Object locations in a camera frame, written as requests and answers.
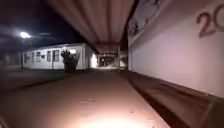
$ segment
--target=wall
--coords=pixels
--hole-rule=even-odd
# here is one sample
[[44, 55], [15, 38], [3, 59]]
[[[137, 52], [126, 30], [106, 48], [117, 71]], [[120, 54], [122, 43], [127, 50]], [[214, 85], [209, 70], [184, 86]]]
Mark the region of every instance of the wall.
[[[132, 44], [129, 69], [224, 98], [224, 32], [200, 38], [206, 22], [202, 12], [213, 12], [222, 0], [173, 0]], [[224, 26], [224, 9], [218, 16]]]
[[[83, 46], [69, 46], [69, 47], [48, 47], [48, 48], [41, 48], [41, 49], [36, 49], [26, 53], [29, 59], [27, 60], [26, 63], [24, 63], [25, 68], [30, 68], [30, 69], [64, 69], [64, 63], [63, 63], [63, 58], [61, 57], [61, 52], [63, 50], [69, 50], [69, 49], [75, 49], [77, 53], [80, 53], [80, 59], [77, 65], [77, 69], [85, 69], [85, 66], [83, 66]], [[53, 50], [59, 50], [59, 62], [52, 62], [52, 56], [53, 56]], [[51, 62], [47, 62], [47, 51], [51, 51]], [[32, 61], [32, 53], [35, 53], [34, 56], [34, 62]], [[44, 55], [45, 58], [41, 58], [40, 62], [37, 62], [36, 60], [36, 52], [41, 52], [41, 55]]]
[[93, 56], [94, 51], [93, 49], [89, 46], [85, 44], [85, 60], [86, 60], [86, 67], [90, 68], [91, 67], [91, 57]]

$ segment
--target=light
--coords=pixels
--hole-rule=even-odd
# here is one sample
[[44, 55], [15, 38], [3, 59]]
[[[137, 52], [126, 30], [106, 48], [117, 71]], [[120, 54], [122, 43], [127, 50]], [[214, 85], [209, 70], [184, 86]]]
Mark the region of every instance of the light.
[[76, 54], [76, 50], [75, 49], [71, 49], [69, 50], [71, 54]]
[[97, 58], [95, 54], [93, 54], [93, 56], [91, 57], [91, 67], [97, 68]]
[[26, 39], [31, 38], [31, 35], [27, 32], [20, 32], [20, 37]]

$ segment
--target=poster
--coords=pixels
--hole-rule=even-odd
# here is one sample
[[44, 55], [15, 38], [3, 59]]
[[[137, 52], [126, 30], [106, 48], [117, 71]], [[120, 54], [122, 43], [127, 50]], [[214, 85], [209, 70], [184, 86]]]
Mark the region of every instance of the poster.
[[133, 42], [155, 18], [166, 0], [139, 0], [128, 24], [128, 41]]

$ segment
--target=ceiling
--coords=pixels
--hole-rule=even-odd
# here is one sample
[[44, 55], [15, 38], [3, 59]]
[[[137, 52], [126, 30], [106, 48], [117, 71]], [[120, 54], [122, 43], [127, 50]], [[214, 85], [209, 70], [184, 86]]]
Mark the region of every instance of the ceiling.
[[100, 53], [116, 53], [134, 0], [49, 0]]

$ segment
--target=illuminated ground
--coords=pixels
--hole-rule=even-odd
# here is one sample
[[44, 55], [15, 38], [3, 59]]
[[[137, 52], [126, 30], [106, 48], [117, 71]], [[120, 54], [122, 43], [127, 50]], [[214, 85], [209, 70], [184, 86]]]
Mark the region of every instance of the illuminated ground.
[[11, 128], [168, 128], [114, 72], [92, 72], [0, 99]]

